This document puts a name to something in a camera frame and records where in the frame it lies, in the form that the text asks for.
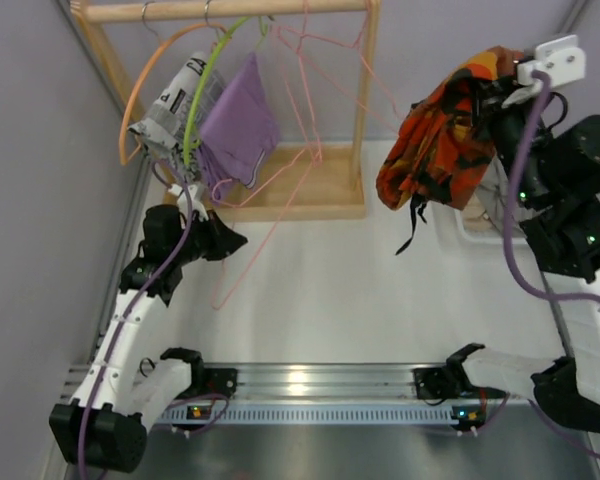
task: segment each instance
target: orange hanger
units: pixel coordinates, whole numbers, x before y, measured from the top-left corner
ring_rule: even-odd
[[[129,101],[127,102],[127,108],[124,111],[124,115],[122,117],[122,124],[120,125],[120,136],[118,137],[118,150],[120,153],[120,163],[122,165],[126,165],[127,163],[129,163],[129,161],[131,161],[131,159],[133,157],[135,157],[138,154],[138,152],[142,149],[142,144],[140,142],[138,142],[138,147],[131,153],[131,155],[129,157],[127,157],[127,152],[125,149],[125,139],[126,139],[126,134],[127,134],[127,128],[129,128],[129,121],[131,120],[131,112],[133,111],[133,107],[136,103],[136,100],[138,99],[138,94],[140,93],[140,89],[142,88],[142,85],[144,85],[145,80],[149,76],[149,73],[155,66],[156,62],[160,59],[160,57],[162,57],[164,52],[166,52],[167,49],[171,45],[173,45],[173,43],[176,40],[178,40],[183,35],[185,35],[189,32],[193,32],[194,30],[198,30],[200,28],[213,28],[216,30],[219,29],[223,33],[227,32],[227,29],[219,23],[197,23],[195,25],[190,25],[188,27],[185,27],[182,30],[179,30],[178,32],[176,32],[171,38],[169,38],[167,41],[165,41],[158,47],[158,49],[155,51],[155,53],[153,55],[151,55],[151,58],[149,59],[147,64],[142,69],[142,72],[140,72],[140,75],[138,75],[138,80],[136,80],[136,84],[133,86],[133,90],[131,90],[131,94],[129,95]]]

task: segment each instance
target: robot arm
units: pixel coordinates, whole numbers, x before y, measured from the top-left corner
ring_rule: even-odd
[[[173,400],[206,393],[209,372],[200,353],[171,348],[178,344],[177,323],[168,307],[185,265],[199,258],[226,258],[247,239],[226,227],[214,211],[204,209],[199,185],[188,188],[194,211],[183,247],[156,277],[155,272],[183,235],[183,213],[174,205],[147,210],[144,239],[138,254],[122,272],[115,312],[104,341],[70,403],[53,408],[49,423],[68,463],[78,463],[78,450],[83,448],[87,465],[133,471],[144,453],[148,432]],[[172,193],[182,196],[183,192],[174,187]],[[184,202],[179,201],[179,205],[184,209]],[[149,288],[128,311],[132,299],[150,279]],[[161,361],[146,380],[135,385],[136,372],[145,358]],[[81,446],[80,428],[87,410]]]
[[[541,70],[552,87],[584,77],[577,37],[539,45],[517,65],[513,81],[482,88],[478,107],[498,158],[510,175]],[[600,115],[585,118],[557,138],[542,123],[522,176],[519,203],[540,213],[522,222],[540,270],[557,293],[600,296]],[[536,402],[556,423],[600,433],[600,305],[565,302],[573,357],[529,359],[468,345],[436,375],[416,379],[421,398],[462,396],[490,387]]]

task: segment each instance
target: hanger hook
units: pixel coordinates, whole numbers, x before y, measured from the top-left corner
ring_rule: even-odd
[[[147,23],[146,19],[144,18],[145,14],[147,13],[147,7],[149,6],[150,3],[156,3],[156,1],[148,0],[143,5],[143,7],[142,7],[142,24],[144,25],[144,28],[146,28],[147,30],[149,30],[151,33],[153,33],[155,35],[155,37],[158,39],[159,42],[162,42],[162,40],[160,40],[160,35],[158,35],[158,32],[156,32],[153,28],[151,28],[149,26],[149,24]]]
[[[204,22],[207,24],[207,27],[213,28],[213,30],[216,32],[216,38],[218,39],[218,41],[220,41],[220,32],[218,32],[218,28],[209,25],[209,4],[211,2],[212,0],[207,0],[204,4]]]

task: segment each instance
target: orange bag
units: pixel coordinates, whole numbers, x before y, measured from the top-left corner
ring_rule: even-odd
[[[459,66],[429,97],[415,105],[400,127],[396,144],[376,179],[380,200],[397,210],[411,202],[416,214],[429,200],[462,210],[495,154],[493,142],[478,135],[475,88],[514,73],[522,52],[494,47]],[[411,243],[410,239],[397,253]]]

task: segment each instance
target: purple towel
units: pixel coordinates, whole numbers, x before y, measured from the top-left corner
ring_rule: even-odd
[[[258,171],[280,141],[280,129],[267,106],[255,53],[222,93],[200,128],[200,167],[209,189],[235,179],[253,188]],[[216,190],[223,199],[233,182]]]

